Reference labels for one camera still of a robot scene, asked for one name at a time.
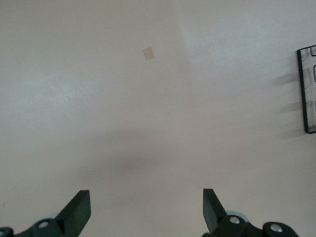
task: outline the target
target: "small square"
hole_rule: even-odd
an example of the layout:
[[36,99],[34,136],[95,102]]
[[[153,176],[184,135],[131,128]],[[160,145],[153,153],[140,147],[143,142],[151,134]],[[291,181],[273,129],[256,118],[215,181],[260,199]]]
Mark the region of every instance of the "small square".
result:
[[143,49],[143,52],[146,60],[154,58],[154,53],[151,47]]

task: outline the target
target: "beige surface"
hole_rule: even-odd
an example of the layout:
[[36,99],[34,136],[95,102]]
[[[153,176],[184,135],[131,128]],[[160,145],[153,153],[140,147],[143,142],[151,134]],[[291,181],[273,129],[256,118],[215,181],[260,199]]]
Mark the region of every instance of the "beige surface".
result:
[[[82,237],[199,237],[202,189],[316,236],[295,50],[315,0],[0,0],[0,225],[91,191]],[[143,49],[155,57],[146,60]]]

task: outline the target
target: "black metal rack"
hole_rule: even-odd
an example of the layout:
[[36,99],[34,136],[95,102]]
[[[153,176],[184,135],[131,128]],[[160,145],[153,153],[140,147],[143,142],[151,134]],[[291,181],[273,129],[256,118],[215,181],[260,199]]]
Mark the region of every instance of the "black metal rack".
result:
[[316,133],[316,45],[297,51],[303,104],[304,130]]

